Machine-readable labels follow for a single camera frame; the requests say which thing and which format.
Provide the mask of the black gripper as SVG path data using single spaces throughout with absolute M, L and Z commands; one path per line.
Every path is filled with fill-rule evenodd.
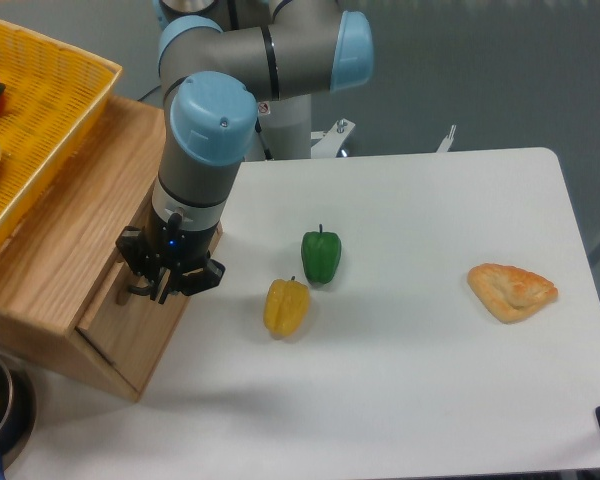
M 225 266 L 210 251 L 215 233 L 215 227 L 187 230 L 182 213 L 163 220 L 152 212 L 144 227 L 125 227 L 116 247 L 131 273 L 148 284 L 149 298 L 164 304 L 170 295 L 192 296 L 221 283 Z

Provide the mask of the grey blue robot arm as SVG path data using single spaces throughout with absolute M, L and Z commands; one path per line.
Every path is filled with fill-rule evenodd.
M 159 5 L 158 50 L 166 137 L 149 213 L 116 246 L 132 278 L 131 295 L 162 303 L 217 287 L 224 266 L 212 239 L 258 125 L 258 106 L 369 81 L 370 24 L 335 1 Z

